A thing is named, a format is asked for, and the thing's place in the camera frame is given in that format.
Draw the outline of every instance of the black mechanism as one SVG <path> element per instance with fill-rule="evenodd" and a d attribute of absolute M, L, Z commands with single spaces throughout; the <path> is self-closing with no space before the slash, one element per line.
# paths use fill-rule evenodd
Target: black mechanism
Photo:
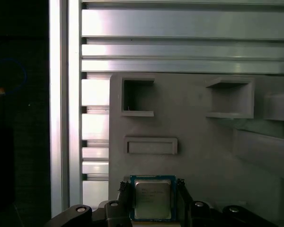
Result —
<path fill-rule="evenodd" d="M 92 212 L 89 206 L 76 205 L 51 219 L 44 227 L 132 227 L 129 218 L 133 189 L 121 182 L 116 201 Z M 203 201 L 194 201 L 183 179 L 177 182 L 177 219 L 181 227 L 277 227 L 240 206 L 227 206 L 222 212 Z"/>

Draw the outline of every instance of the bolt head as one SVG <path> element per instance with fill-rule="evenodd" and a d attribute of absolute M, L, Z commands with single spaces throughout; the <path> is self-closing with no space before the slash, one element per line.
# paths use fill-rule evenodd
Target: bolt head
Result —
<path fill-rule="evenodd" d="M 235 208 L 235 207 L 230 207 L 229 210 L 233 213 L 238 213 L 238 208 Z"/>
<path fill-rule="evenodd" d="M 81 208 L 78 208 L 78 209 L 77 209 L 77 212 L 84 212 L 85 210 L 86 210 L 85 207 L 81 207 Z"/>
<path fill-rule="evenodd" d="M 202 207 L 202 206 L 204 206 L 204 204 L 203 204 L 202 202 L 196 202 L 195 205 L 196 205 L 197 207 Z"/>

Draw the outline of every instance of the gray shelf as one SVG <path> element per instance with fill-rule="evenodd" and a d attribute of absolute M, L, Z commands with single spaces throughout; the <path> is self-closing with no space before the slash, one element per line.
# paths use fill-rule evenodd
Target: gray shelf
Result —
<path fill-rule="evenodd" d="M 234 130 L 233 153 L 284 178 L 284 139 Z"/>
<path fill-rule="evenodd" d="M 267 94 L 264 108 L 264 119 L 284 121 L 284 93 Z"/>
<path fill-rule="evenodd" d="M 207 82 L 212 105 L 206 117 L 253 118 L 254 80 L 252 78 L 219 77 Z"/>

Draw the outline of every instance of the rectangular slot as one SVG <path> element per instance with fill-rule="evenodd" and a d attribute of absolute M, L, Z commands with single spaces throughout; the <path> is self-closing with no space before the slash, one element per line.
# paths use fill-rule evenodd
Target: rectangular slot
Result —
<path fill-rule="evenodd" d="M 99 111 L 82 114 L 82 139 L 83 140 L 108 140 L 109 114 Z"/>
<path fill-rule="evenodd" d="M 122 80 L 122 116 L 153 117 L 148 109 L 148 99 L 154 78 L 123 78 Z"/>
<path fill-rule="evenodd" d="M 109 105 L 109 78 L 82 80 L 82 106 Z"/>
<path fill-rule="evenodd" d="M 83 161 L 83 174 L 108 174 L 108 161 Z"/>
<path fill-rule="evenodd" d="M 284 139 L 234 130 L 233 153 L 284 178 Z"/>
<path fill-rule="evenodd" d="M 253 118 L 253 79 L 220 77 L 209 81 L 206 87 L 212 92 L 212 108 L 207 117 Z"/>
<path fill-rule="evenodd" d="M 130 154 L 176 155 L 176 138 L 125 137 L 124 148 Z"/>
<path fill-rule="evenodd" d="M 84 160 L 108 160 L 108 148 L 82 148 Z"/>
<path fill-rule="evenodd" d="M 108 200 L 108 181 L 83 181 L 83 204 L 93 211 L 99 204 Z"/>

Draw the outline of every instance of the square opening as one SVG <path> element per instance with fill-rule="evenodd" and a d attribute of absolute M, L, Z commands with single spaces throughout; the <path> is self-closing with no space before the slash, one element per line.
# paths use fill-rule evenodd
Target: square opening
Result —
<path fill-rule="evenodd" d="M 148 100 L 154 79 L 124 79 L 122 89 L 122 115 L 153 116 Z"/>
<path fill-rule="evenodd" d="M 254 86 L 248 78 L 216 79 L 207 86 L 212 90 L 208 117 L 253 118 Z"/>

